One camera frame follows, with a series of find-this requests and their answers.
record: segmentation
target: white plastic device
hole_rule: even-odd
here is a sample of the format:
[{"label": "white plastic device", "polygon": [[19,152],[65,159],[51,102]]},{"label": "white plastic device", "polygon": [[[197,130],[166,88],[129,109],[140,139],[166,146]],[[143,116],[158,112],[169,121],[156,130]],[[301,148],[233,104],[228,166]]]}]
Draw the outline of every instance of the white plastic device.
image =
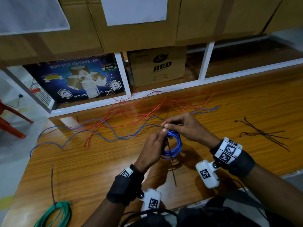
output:
[{"label": "white plastic device", "polygon": [[142,192],[144,193],[144,197],[139,198],[143,202],[141,211],[159,208],[161,201],[161,193],[159,191],[148,188],[147,191]]},{"label": "white plastic device", "polygon": [[218,176],[214,173],[218,168],[214,168],[214,161],[210,163],[207,160],[203,160],[196,164],[196,169],[199,172],[200,177],[205,186],[209,189],[219,185]]}]

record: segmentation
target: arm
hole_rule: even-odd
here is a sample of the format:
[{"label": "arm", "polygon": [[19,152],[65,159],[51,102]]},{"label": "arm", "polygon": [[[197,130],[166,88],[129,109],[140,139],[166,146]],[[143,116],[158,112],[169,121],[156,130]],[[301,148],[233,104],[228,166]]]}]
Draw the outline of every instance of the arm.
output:
[{"label": "arm", "polygon": [[[150,134],[146,139],[142,152],[134,164],[143,175],[160,160],[161,151],[165,147],[166,135],[167,129],[160,129]],[[82,227],[118,226],[125,207],[121,202],[112,203],[105,198]]]},{"label": "arm", "polygon": [[[221,141],[189,113],[173,116],[165,120],[162,126],[179,132],[185,138],[199,142],[209,149],[219,145]],[[255,164],[251,171],[240,180],[265,206],[294,225],[303,226],[303,193],[293,185],[258,164]]]},{"label": "arm", "polygon": [[258,164],[240,180],[263,205],[295,226],[303,226],[303,193],[292,184]]}]

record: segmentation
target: blue box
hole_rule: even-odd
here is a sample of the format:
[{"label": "blue box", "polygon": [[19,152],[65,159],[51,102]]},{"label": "blue box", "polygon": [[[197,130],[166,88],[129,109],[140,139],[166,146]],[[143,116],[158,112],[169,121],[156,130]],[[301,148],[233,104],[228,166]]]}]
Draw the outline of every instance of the blue box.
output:
[{"label": "blue box", "polygon": [[113,54],[29,64],[23,67],[57,103],[125,92]]}]

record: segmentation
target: green wire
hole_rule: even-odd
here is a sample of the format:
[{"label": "green wire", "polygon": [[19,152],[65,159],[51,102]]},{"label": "green wire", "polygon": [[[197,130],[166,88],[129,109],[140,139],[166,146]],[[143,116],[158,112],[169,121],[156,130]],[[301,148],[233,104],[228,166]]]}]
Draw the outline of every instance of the green wire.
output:
[{"label": "green wire", "polygon": [[58,227],[66,227],[69,220],[71,219],[71,208],[69,206],[70,204],[71,203],[67,202],[67,201],[57,202],[57,203],[53,204],[42,215],[42,217],[39,218],[39,220],[36,222],[34,227],[45,227],[47,219],[56,209],[60,209],[60,211],[59,211],[57,217],[53,220],[53,222],[48,227],[50,227],[57,220],[57,218],[59,217],[60,214],[61,214],[61,218],[60,218],[60,223],[59,223]]}]

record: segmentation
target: cardboard box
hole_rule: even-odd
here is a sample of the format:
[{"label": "cardboard box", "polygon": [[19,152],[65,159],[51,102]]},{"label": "cardboard box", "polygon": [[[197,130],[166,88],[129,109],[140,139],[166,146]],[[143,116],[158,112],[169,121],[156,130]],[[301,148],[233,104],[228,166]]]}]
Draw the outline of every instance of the cardboard box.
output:
[{"label": "cardboard box", "polygon": [[256,35],[281,0],[182,0],[176,46]]},{"label": "cardboard box", "polygon": [[163,47],[128,52],[136,87],[184,76],[187,46]]},{"label": "cardboard box", "polygon": [[107,26],[100,0],[89,0],[105,53],[175,45],[181,0],[168,0],[166,20]]},{"label": "cardboard box", "polygon": [[283,0],[265,32],[296,28],[303,25],[303,0]]},{"label": "cardboard box", "polygon": [[57,103],[125,92],[113,54],[24,65]]},{"label": "cardboard box", "polygon": [[85,0],[59,0],[70,30],[0,36],[0,67],[104,53]]}]

